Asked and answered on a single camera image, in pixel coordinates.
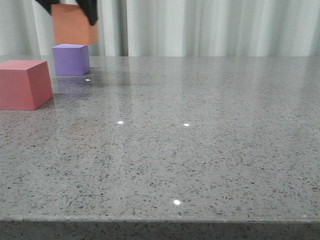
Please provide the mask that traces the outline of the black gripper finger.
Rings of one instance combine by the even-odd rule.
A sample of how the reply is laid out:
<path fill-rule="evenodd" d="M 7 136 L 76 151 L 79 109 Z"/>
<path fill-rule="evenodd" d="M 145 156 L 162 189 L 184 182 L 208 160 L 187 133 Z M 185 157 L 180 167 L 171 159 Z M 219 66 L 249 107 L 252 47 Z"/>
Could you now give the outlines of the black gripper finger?
<path fill-rule="evenodd" d="M 52 14 L 52 5 L 59 4 L 60 0 L 35 0 L 40 4 L 50 15 Z"/>
<path fill-rule="evenodd" d="M 87 16 L 91 26 L 98 21 L 98 1 L 97 0 L 76 0 L 79 7 Z"/>

